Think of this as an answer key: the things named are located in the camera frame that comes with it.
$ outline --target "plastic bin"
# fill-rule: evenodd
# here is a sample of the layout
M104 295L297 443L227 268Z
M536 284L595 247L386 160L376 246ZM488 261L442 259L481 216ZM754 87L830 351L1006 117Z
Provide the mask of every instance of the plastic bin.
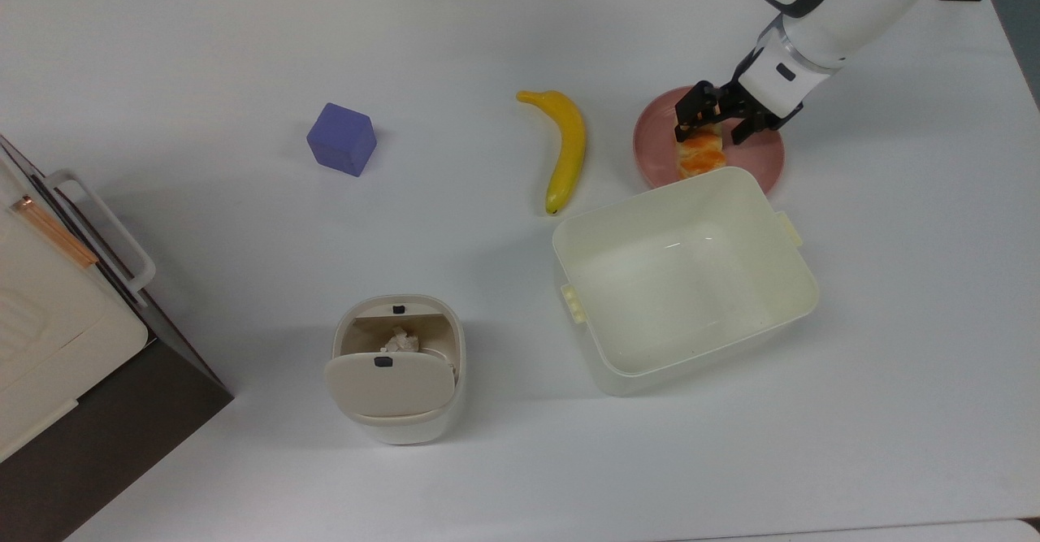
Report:
M818 301L801 239L743 169L571 217L552 244L593 379L613 395L760 344Z
M394 328L419 338L416 353L383 353ZM349 309L333 340L324 381L339 409L376 440L440 437L462 409L466 340L459 318L432 296L378 296Z

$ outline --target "table surface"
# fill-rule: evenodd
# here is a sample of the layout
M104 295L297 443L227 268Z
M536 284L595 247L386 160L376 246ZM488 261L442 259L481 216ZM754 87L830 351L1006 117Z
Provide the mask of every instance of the table surface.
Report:
M110 16L120 12L119 17ZM636 117L723 82L760 0L0 0L2 130L77 169L158 265L158 302L237 399L76 540L666 540L1040 515L1040 113L990 2L922 0L784 127L771 195L822 301L768 346L599 392L553 280L562 216L647 189ZM368 113L361 178L315 163ZM467 336L460 423L375 443L321 383L387 293Z

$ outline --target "plate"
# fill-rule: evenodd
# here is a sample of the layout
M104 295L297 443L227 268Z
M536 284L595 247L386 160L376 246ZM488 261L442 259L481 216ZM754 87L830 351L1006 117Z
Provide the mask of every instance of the plate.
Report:
M680 180L675 153L675 104L692 87L679 87L660 95L643 109L635 123L632 151L640 173L651 187ZM727 120L722 124L722 150L726 153L726 163L750 172L758 180L762 192L769 195L783 171L783 139L780 139L779 133L765 130L751 134L740 146L734 146L730 132L739 123L739 120Z

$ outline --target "yellow banana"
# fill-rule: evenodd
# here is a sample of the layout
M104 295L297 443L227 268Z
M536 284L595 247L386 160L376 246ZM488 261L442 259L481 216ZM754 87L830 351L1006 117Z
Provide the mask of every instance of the yellow banana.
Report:
M555 215L571 199L574 186L581 175L586 143L581 111L560 91L546 91L542 94L520 91L517 94L517 101L527 102L542 109L560 127L560 157L556 159L552 178L549 179L549 188L545 191L545 212Z

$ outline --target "purple block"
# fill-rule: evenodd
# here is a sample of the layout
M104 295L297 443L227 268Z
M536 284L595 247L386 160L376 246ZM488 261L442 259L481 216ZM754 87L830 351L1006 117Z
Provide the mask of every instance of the purple block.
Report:
M344 106L326 104L307 134L318 164L360 177L375 150L372 121Z

